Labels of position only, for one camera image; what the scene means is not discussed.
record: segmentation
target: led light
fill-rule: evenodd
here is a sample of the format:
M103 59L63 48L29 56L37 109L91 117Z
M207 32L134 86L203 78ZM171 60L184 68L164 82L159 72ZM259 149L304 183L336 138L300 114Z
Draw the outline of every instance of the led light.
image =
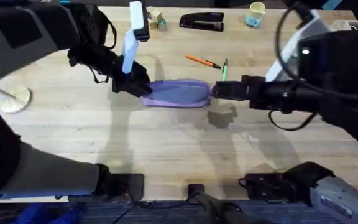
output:
M303 49L303 50L302 50L302 53L303 53L303 54L309 54L310 51L309 51L308 49Z

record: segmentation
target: cable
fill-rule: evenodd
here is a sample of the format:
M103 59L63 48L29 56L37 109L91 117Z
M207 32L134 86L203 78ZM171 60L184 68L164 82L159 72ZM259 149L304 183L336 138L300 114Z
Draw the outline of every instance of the cable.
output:
M246 186L243 183L241 183L242 180L246 180L246 178L239 179L239 185L246 189ZM270 187L271 189L274 189L274 190L280 190L281 189L280 187L276 187L276 186L274 186L272 184L269 184L269 183L266 183L264 181L257 181L257 180L247 180L247 181L248 182L254 182L254 183L257 183L257 184L262 184L262 185L264 185L266 187Z
M236 204L236 203L231 203L230 205L232 205L233 207L235 207L241 214L244 214L244 212L242 211L241 207Z
M269 118L270 122L271 122L274 126L280 128L280 129L282 129L282 130L285 130L285 131L298 131L298 130L301 130L302 128L306 127L306 126L313 120L313 118L315 118L315 117L317 116L317 113L312 113L312 114L309 115L308 118L306 118L306 120L305 120L303 123L301 123L299 126L294 127L294 128L283 128L283 127L280 127L278 124L276 124L276 122L273 120L273 118L272 118L273 112L276 112L276 111L269 111L269 112L268 112L268 118Z
M107 83L107 82L109 81L109 77L108 77L108 76L106 76L106 79L105 79L104 81L99 81L98 78L96 78L96 75L94 74L93 69L92 69L91 67L89 67L89 69L90 69L91 72L92 72L94 82L96 82L96 83Z
M117 43L117 30L116 28L112 25L112 22L108 19L108 23L111 27L111 30L112 30L112 35L114 36L114 43L111 47L107 47L109 50L113 49L115 46L116 46L116 43Z
M115 221L112 224L116 224L118 223L122 218L124 218L124 216L130 212L133 208L135 208L135 206L128 208L124 213L122 213L118 218L115 219Z
M246 189L246 185L242 183L243 180L246 180L246 178L240 178L239 179L239 185L243 188ZM281 190L280 187L276 187L272 184L269 184L269 183L266 183L264 181L258 181L258 180L248 180L248 182L254 182L254 183L258 183L258 184L262 184L266 187L270 187L271 189L274 189L274 190ZM278 204L281 204L281 203L285 203L286 201L279 201L279 202L269 202L268 200L264 200L266 203L270 204L270 205L278 205Z
M13 215L17 215L18 213L19 213L18 209L13 209L11 211L0 211L0 216L3 216L3 215L13 216Z
M163 210L163 209L172 209L172 208L180 208L186 204L188 204L189 200L192 199L193 197L195 197L197 195L197 192L192 193L191 195L189 195L189 197L181 203L178 203L177 205L170 205L167 207L150 207L148 209L150 210Z
M280 21L278 22L278 26L277 26L277 30L275 33L275 40L274 40L274 51L275 51L275 55L276 58L278 60L278 62L280 63L280 65L282 66L284 72L292 79L294 79L295 81L297 81L299 84L314 90L314 91L318 91L320 93L324 93L325 95L332 95L332 96L336 96L338 98L341 98L343 100L357 100L358 101L358 95L348 95L348 94L343 94L343 93L339 93L336 91L329 91L329 90L325 90L323 88L314 86L312 84L309 84L305 81L303 81L301 78L299 78L297 75L295 75L290 68L288 67L288 65L284 62L282 56L281 56L281 48L280 48L280 33L281 33L281 29L284 25L284 21L287 18L287 16L289 15L290 12L292 12L292 10L296 9L298 7L298 4L295 3L294 5L292 5L289 9L287 9L284 12L284 15L281 17Z

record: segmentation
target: mug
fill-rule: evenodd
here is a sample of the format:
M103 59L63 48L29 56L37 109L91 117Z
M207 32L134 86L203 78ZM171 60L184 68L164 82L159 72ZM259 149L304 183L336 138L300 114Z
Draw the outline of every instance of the mug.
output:
M266 14L265 5L261 2L254 2L250 5L246 15L246 23L248 26L259 26L263 16Z

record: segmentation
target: purple pouch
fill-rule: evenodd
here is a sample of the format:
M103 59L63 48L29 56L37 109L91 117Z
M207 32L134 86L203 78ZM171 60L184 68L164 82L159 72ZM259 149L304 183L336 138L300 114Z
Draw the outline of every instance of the purple pouch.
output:
M209 101L209 84L201 80L159 80L149 86L153 92L141 97L145 106L200 108Z

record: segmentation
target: stapler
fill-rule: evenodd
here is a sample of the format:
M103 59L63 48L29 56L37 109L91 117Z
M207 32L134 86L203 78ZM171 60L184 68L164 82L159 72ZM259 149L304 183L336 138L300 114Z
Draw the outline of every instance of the stapler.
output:
M191 29L201 29L223 32L222 12L196 12L185 14L180 18L179 26Z

